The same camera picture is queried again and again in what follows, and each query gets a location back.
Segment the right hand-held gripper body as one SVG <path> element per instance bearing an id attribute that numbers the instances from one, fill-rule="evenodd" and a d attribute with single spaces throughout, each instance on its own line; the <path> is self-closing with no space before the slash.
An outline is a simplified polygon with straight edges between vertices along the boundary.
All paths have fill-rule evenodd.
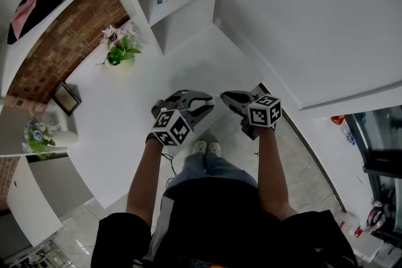
<path id="1" fill-rule="evenodd" d="M 255 101 L 248 101 L 244 110 L 233 110 L 242 117 L 241 129 L 246 136 L 255 140 L 258 137 L 257 127 L 272 128 L 282 117 L 281 100 L 270 94 L 255 95 Z"/>

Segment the person's left white shoe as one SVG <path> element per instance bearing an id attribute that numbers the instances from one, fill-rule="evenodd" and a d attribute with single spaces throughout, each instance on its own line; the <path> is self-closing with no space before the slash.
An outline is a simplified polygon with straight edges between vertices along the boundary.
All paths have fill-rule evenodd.
<path id="1" fill-rule="evenodd" d="M 207 152 L 207 143 L 203 140 L 197 141 L 192 148 L 192 154 L 202 154 L 205 156 Z"/>

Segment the pink flowers in pale pot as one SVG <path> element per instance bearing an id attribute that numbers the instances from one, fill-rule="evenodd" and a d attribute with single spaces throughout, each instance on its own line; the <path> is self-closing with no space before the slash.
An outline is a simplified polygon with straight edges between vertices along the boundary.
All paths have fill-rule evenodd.
<path id="1" fill-rule="evenodd" d="M 138 29 L 132 22 L 125 23 L 119 28 L 109 25 L 102 30 L 100 44 L 106 49 L 102 63 L 97 66 L 116 72 L 125 72 L 135 62 L 137 55 L 142 54 L 138 44 Z"/>

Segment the blue flowers in white vase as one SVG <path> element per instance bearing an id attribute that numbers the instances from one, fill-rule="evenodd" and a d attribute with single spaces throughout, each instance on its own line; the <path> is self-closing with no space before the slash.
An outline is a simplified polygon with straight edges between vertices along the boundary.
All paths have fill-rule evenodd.
<path id="1" fill-rule="evenodd" d="M 40 160 L 48 159 L 53 152 L 51 148 L 67 148 L 78 142 L 78 135 L 61 130 L 59 124 L 46 124 L 35 117 L 30 117 L 23 132 L 22 150 L 33 154 Z"/>

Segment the grey metal frame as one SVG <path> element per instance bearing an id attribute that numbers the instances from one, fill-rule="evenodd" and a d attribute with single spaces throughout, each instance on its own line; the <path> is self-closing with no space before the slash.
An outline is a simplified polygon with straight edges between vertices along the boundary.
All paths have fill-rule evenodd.
<path id="1" fill-rule="evenodd" d="M 61 248 L 51 240 L 27 247 L 6 259 L 0 268 L 76 268 Z"/>

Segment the person's right white shoe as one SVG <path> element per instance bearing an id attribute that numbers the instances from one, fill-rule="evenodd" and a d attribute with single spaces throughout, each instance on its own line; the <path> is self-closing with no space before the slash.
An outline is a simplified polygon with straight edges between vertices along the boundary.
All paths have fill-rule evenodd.
<path id="1" fill-rule="evenodd" d="M 208 145 L 207 154 L 213 154 L 214 156 L 220 157 L 221 155 L 221 146 L 218 142 L 211 142 Z"/>

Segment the white box with red label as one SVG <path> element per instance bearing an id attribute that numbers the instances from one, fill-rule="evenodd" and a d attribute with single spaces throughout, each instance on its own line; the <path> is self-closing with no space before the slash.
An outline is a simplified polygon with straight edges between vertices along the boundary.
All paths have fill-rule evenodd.
<path id="1" fill-rule="evenodd" d="M 345 217 L 337 221 L 354 254 L 367 263 L 372 262 L 384 242 L 365 231 L 353 218 Z"/>

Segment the dark window frame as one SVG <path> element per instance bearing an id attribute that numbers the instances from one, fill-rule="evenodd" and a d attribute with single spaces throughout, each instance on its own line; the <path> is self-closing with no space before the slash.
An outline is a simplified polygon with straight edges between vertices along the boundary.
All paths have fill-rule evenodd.
<path id="1" fill-rule="evenodd" d="M 372 201 L 385 206 L 384 225 L 369 232 L 401 251 L 396 266 L 402 268 L 402 105 L 347 114 L 345 121 L 361 153 Z"/>

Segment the person's white shoe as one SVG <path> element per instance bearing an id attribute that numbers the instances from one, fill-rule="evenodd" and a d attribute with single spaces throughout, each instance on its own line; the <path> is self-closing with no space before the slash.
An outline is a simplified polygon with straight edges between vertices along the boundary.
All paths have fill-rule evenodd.
<path id="1" fill-rule="evenodd" d="M 197 141 L 192 148 L 192 154 L 202 154 L 205 156 L 207 152 L 207 143 L 203 140 Z"/>
<path id="2" fill-rule="evenodd" d="M 214 156 L 220 157 L 221 155 L 221 146 L 218 142 L 211 142 L 208 145 L 207 154 L 213 154 Z"/>

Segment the black picture frame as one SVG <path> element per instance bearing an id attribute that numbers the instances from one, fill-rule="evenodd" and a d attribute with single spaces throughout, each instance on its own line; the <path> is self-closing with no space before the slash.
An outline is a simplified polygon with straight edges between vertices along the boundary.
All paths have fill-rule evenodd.
<path id="1" fill-rule="evenodd" d="M 67 116 L 71 116 L 82 103 L 81 98 L 64 81 L 52 93 L 52 99 Z"/>

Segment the black and pink bag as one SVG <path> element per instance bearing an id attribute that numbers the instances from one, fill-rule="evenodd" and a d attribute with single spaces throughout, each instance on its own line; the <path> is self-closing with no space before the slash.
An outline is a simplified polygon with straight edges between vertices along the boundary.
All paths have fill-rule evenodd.
<path id="1" fill-rule="evenodd" d="M 381 228 L 386 221 L 385 206 L 380 202 L 373 200 L 372 209 L 369 212 L 366 220 L 366 226 L 371 231 L 376 231 Z"/>

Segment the clear plastic water bottle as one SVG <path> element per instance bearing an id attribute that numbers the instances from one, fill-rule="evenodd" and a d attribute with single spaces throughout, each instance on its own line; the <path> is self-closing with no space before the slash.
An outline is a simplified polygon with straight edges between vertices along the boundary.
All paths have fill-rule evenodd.
<path id="1" fill-rule="evenodd" d="M 347 142 L 354 146 L 356 144 L 356 141 L 350 129 L 347 126 L 342 126 L 340 130 L 346 138 Z"/>

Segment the person's black shirt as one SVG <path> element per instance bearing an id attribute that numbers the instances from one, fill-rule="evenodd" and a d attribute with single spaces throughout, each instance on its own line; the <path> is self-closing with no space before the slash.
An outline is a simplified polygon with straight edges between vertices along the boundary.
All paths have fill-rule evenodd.
<path id="1" fill-rule="evenodd" d="M 165 191 L 155 230 L 130 213 L 102 219 L 91 268 L 357 268 L 330 211 L 279 220 L 255 187 L 199 178 Z"/>

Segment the person's right forearm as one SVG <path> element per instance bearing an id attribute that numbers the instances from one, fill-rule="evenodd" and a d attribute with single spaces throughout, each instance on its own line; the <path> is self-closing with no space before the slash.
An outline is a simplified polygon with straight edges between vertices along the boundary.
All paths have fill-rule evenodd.
<path id="1" fill-rule="evenodd" d="M 259 136 L 258 193 L 261 208 L 283 221 L 296 215 L 296 211 L 289 203 L 274 130 L 257 127 L 256 132 Z"/>

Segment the person's blue jeans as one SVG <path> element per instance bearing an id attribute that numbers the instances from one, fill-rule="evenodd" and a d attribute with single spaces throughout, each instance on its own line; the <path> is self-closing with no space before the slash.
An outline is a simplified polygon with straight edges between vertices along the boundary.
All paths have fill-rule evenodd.
<path id="1" fill-rule="evenodd" d="M 257 181 L 247 172 L 228 162 L 226 159 L 208 153 L 195 153 L 186 157 L 182 171 L 168 184 L 167 188 L 183 183 L 187 180 L 200 178 L 224 178 L 239 180 L 254 187 Z"/>

